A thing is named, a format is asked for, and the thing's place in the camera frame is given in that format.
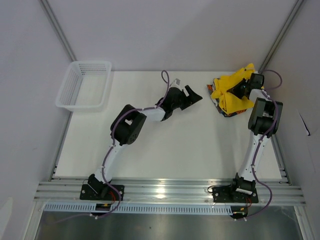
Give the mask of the yellow shorts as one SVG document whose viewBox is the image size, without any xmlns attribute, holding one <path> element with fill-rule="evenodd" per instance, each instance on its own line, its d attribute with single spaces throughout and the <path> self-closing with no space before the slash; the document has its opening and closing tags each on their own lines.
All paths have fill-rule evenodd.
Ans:
<svg viewBox="0 0 320 240">
<path fill-rule="evenodd" d="M 243 79 L 248 80 L 252 73 L 255 73 L 255 66 L 249 63 L 246 67 L 239 69 L 232 75 L 222 75 L 213 80 L 212 93 L 210 97 L 212 100 L 218 100 L 218 106 L 223 113 L 230 115 L 233 113 L 243 112 L 247 109 L 253 108 L 254 103 L 246 96 L 238 98 L 229 89 L 235 87 Z"/>
</svg>

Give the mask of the colourful patterned shorts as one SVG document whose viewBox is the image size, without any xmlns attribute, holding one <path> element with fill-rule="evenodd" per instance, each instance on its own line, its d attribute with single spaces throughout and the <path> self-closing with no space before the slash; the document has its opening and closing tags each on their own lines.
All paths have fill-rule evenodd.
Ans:
<svg viewBox="0 0 320 240">
<path fill-rule="evenodd" d="M 244 113 L 251 109 L 254 103 L 246 97 L 239 99 L 233 94 L 227 92 L 223 82 L 215 78 L 212 84 L 207 84 L 208 93 L 218 112 L 224 117 L 229 118 Z"/>
</svg>

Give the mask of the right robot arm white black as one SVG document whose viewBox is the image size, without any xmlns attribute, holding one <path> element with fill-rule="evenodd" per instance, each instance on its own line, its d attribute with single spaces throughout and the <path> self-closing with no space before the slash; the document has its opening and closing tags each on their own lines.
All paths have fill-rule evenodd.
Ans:
<svg viewBox="0 0 320 240">
<path fill-rule="evenodd" d="M 248 120 L 250 131 L 249 144 L 243 163 L 232 179 L 228 196 L 234 202 L 239 202 L 247 196 L 252 196 L 256 190 L 257 170 L 263 151 L 271 136 L 280 125 L 283 103 L 276 101 L 262 89 L 265 77 L 252 73 L 248 80 L 242 80 L 231 89 L 236 97 L 248 97 L 254 102 Z"/>
</svg>

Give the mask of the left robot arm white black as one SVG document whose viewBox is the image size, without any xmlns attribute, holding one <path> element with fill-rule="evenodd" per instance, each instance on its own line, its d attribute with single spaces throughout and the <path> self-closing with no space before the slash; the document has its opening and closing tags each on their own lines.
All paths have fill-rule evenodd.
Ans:
<svg viewBox="0 0 320 240">
<path fill-rule="evenodd" d="M 125 105 L 110 127 L 111 146 L 102 164 L 88 177 L 87 184 L 83 185 L 86 189 L 81 193 L 85 197 L 81 199 L 106 200 L 109 192 L 117 191 L 111 186 L 113 162 L 123 147 L 137 140 L 146 120 L 165 121 L 172 116 L 174 110 L 183 111 L 202 99 L 203 97 L 195 93 L 189 85 L 186 85 L 185 89 L 174 85 L 167 88 L 164 97 L 155 106 L 135 108 L 130 104 Z"/>
</svg>

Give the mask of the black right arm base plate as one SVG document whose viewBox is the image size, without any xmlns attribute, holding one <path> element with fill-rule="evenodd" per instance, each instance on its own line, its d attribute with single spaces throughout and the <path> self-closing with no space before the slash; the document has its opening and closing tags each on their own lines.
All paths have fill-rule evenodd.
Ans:
<svg viewBox="0 0 320 240">
<path fill-rule="evenodd" d="M 253 203 L 259 202 L 257 190 L 253 192 L 247 190 L 236 191 L 229 185 L 209 186 L 207 192 L 212 195 L 215 203 Z"/>
</svg>

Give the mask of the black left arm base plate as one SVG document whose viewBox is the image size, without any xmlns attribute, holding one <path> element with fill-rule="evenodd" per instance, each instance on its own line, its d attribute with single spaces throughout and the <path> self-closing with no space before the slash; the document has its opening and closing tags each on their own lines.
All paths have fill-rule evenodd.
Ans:
<svg viewBox="0 0 320 240">
<path fill-rule="evenodd" d="M 83 184 L 80 190 L 79 199 L 88 201 L 118 201 L 123 200 L 124 197 L 124 185 L 112 185 L 103 184 L 102 186 L 91 186 L 89 184 Z"/>
</svg>

